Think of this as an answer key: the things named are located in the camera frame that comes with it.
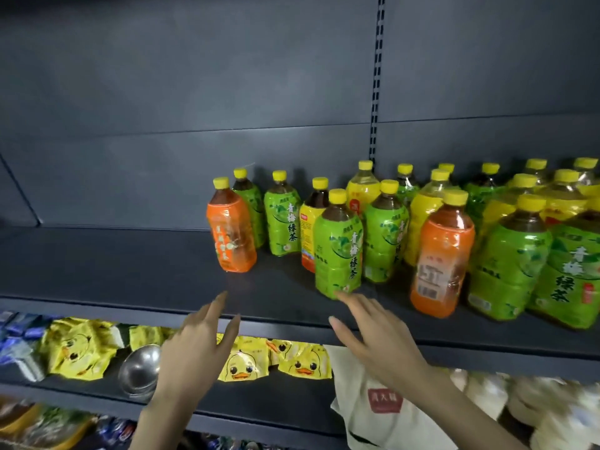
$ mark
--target orange bottle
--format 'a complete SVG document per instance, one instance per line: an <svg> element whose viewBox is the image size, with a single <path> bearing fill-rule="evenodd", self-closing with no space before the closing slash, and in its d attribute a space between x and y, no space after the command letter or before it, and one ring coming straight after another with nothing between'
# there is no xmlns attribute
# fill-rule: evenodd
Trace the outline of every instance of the orange bottle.
<svg viewBox="0 0 600 450"><path fill-rule="evenodd" d="M244 200L229 189L229 178L212 182L216 191L206 208L206 218L219 264L226 272L247 272L256 263L250 212Z"/></svg>
<svg viewBox="0 0 600 450"><path fill-rule="evenodd" d="M475 240L473 221L464 211L469 194L447 189L443 205L421 229L421 252L410 301L422 313L447 318L454 312Z"/></svg>

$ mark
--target stainless steel bowl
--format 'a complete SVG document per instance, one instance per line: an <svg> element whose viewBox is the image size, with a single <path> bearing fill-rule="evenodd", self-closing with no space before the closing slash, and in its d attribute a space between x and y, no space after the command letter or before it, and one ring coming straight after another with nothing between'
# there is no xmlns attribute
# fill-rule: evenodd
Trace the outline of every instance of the stainless steel bowl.
<svg viewBox="0 0 600 450"><path fill-rule="evenodd" d="M154 392L160 363L160 346L148 344L133 351L119 370L119 385L131 396L146 397Z"/></svg>

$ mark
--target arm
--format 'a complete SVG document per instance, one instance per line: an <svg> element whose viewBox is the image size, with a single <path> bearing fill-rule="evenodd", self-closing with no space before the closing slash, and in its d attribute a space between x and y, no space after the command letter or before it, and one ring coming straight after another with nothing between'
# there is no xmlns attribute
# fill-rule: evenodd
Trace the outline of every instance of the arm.
<svg viewBox="0 0 600 450"><path fill-rule="evenodd" d="M382 384L415 404L462 450L526 450L514 436L474 405L449 377L421 355L404 322L364 295L339 293L356 319L363 342L335 317L340 341Z"/></svg>
<svg viewBox="0 0 600 450"><path fill-rule="evenodd" d="M229 322L217 344L217 322L226 292L184 320L162 345L156 391L142 410L131 450L172 450L198 402L218 378L239 330L239 316Z"/></svg>

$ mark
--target green label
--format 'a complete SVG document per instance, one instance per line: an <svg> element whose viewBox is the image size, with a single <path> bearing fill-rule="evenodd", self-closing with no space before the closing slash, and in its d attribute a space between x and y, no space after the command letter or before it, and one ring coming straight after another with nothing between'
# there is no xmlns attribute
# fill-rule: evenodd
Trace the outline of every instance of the green label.
<svg viewBox="0 0 600 450"><path fill-rule="evenodd" d="M398 187L396 196L398 196L398 198L402 201L402 204L408 208L420 190L421 187L419 186L400 186Z"/></svg>
<svg viewBox="0 0 600 450"><path fill-rule="evenodd" d="M265 204L258 186L252 185L252 189L234 192L238 194L248 205L250 210L250 223L254 234L254 247L260 248L266 241Z"/></svg>
<svg viewBox="0 0 600 450"><path fill-rule="evenodd" d="M314 272L319 291L329 298L334 292L351 292L361 285L363 224L358 216L349 221L330 221L322 216L314 223Z"/></svg>
<svg viewBox="0 0 600 450"><path fill-rule="evenodd" d="M516 318L527 305L544 267L550 232L517 232L496 225L477 254L469 303L496 320Z"/></svg>
<svg viewBox="0 0 600 450"><path fill-rule="evenodd" d="M276 256L300 251L298 210L302 201L296 190L285 194L265 193L269 248Z"/></svg>
<svg viewBox="0 0 600 450"><path fill-rule="evenodd" d="M484 186L476 186L472 183L467 183L464 190L469 193L467 201L467 214L473 219L475 230L481 227L485 206L490 199L498 192L498 188L490 188Z"/></svg>
<svg viewBox="0 0 600 450"><path fill-rule="evenodd" d="M369 205L364 216L365 278L382 283L391 278L394 265L404 254L409 211L404 206L397 210L381 210Z"/></svg>
<svg viewBox="0 0 600 450"><path fill-rule="evenodd" d="M558 224L548 262L529 307L577 329L589 328L600 307L600 234Z"/></svg>

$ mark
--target yellow bottle cap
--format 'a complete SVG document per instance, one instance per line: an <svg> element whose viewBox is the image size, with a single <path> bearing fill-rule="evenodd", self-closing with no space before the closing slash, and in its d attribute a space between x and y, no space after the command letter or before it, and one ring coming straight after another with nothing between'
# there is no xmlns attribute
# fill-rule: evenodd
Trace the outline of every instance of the yellow bottle cap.
<svg viewBox="0 0 600 450"><path fill-rule="evenodd" d="M373 162L371 160L358 161L358 168L360 170L371 170L373 168Z"/></svg>
<svg viewBox="0 0 600 450"><path fill-rule="evenodd" d="M579 172L573 169L559 169L554 172L555 182L574 183L579 180Z"/></svg>
<svg viewBox="0 0 600 450"><path fill-rule="evenodd" d="M463 191L462 189L446 189L444 191L443 201L448 205L454 205L456 207L461 207L467 203L467 198L469 197L469 193L467 191Z"/></svg>
<svg viewBox="0 0 600 450"><path fill-rule="evenodd" d="M600 212L600 197L592 197L590 200L588 200L587 207L589 210Z"/></svg>
<svg viewBox="0 0 600 450"><path fill-rule="evenodd" d="M248 176L248 171L244 169L244 167L239 167L237 169L233 169L233 176L238 180L246 178Z"/></svg>
<svg viewBox="0 0 600 450"><path fill-rule="evenodd" d="M288 179L288 173L285 170L274 170L273 179L276 182L284 182Z"/></svg>
<svg viewBox="0 0 600 450"><path fill-rule="evenodd" d="M517 199L517 208L527 212L537 213L544 209L546 200L536 194L522 194Z"/></svg>
<svg viewBox="0 0 600 450"><path fill-rule="evenodd" d="M229 177L214 178L212 184L215 186L215 189L227 189L229 188Z"/></svg>
<svg viewBox="0 0 600 450"><path fill-rule="evenodd" d="M346 203L346 190L340 188L332 189L329 192L329 202L335 205Z"/></svg>
<svg viewBox="0 0 600 450"><path fill-rule="evenodd" d="M433 169L431 171L431 180L433 180L435 182L447 181L449 177L450 177L450 173L447 170Z"/></svg>
<svg viewBox="0 0 600 450"><path fill-rule="evenodd" d="M500 165L497 162L484 162L481 165L481 171L483 173L487 173L488 175L493 175L498 173L500 170Z"/></svg>
<svg viewBox="0 0 600 450"><path fill-rule="evenodd" d="M548 164L546 159L531 158L527 160L525 167L528 169L542 170L546 168L546 164Z"/></svg>
<svg viewBox="0 0 600 450"><path fill-rule="evenodd" d="M530 173L515 173L512 178L512 185L515 188L533 188L538 182L538 178Z"/></svg>
<svg viewBox="0 0 600 450"><path fill-rule="evenodd" d="M582 169L593 169L598 163L598 158L575 158L573 166L581 167Z"/></svg>
<svg viewBox="0 0 600 450"><path fill-rule="evenodd" d="M381 192L384 194L396 194L398 182L396 180L381 180Z"/></svg>
<svg viewBox="0 0 600 450"><path fill-rule="evenodd" d="M327 177L315 177L312 179L312 187L314 189L327 189L329 186L329 180Z"/></svg>
<svg viewBox="0 0 600 450"><path fill-rule="evenodd" d="M398 165L398 173L402 175L410 175L412 173L412 164L399 164Z"/></svg>
<svg viewBox="0 0 600 450"><path fill-rule="evenodd" d="M442 170L447 170L448 173L454 172L454 164L452 164L451 162L440 162L440 164L438 164L437 167Z"/></svg>

